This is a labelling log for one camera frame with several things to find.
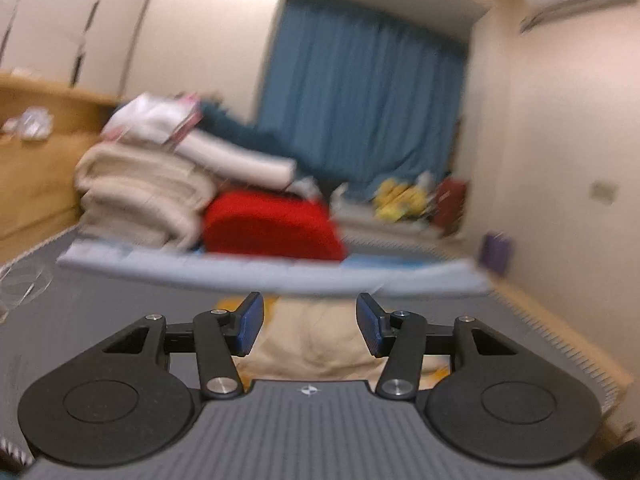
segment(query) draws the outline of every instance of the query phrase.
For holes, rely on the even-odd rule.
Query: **yellow toy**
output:
[[[427,195],[417,186],[398,184],[394,179],[385,180],[373,199],[376,218],[397,222],[404,218],[417,218],[427,209]]]

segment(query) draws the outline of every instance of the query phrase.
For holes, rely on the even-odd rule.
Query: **red cushion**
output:
[[[345,257],[324,205],[254,190],[230,191],[215,199],[205,212],[202,238],[213,253]]]

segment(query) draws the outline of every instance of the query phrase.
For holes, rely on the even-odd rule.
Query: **wall outlet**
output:
[[[606,205],[613,204],[618,198],[620,186],[610,180],[595,180],[591,184],[589,197]]]

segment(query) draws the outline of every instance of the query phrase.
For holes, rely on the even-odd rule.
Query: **stack of folded blankets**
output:
[[[76,168],[81,233],[175,250],[202,240],[210,252],[344,258],[326,206],[291,193],[309,195],[294,182],[295,160],[199,130],[201,118],[194,98],[148,94],[116,111],[105,142]]]
[[[216,190],[188,160],[117,142],[89,149],[75,180],[82,234],[177,250],[199,240],[200,214]]]

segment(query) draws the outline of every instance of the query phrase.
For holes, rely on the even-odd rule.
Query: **folded blanket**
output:
[[[255,186],[283,190],[293,182],[294,160],[252,152],[193,130],[199,118],[197,103],[142,94],[114,113],[102,136],[127,144],[162,146],[206,170]]]
[[[80,232],[154,248],[186,250],[200,237],[200,218],[156,190],[103,178],[82,197]]]
[[[144,189],[193,212],[209,205],[216,191],[212,179],[188,160],[117,142],[96,144],[76,166],[78,191],[87,192],[98,181]]]

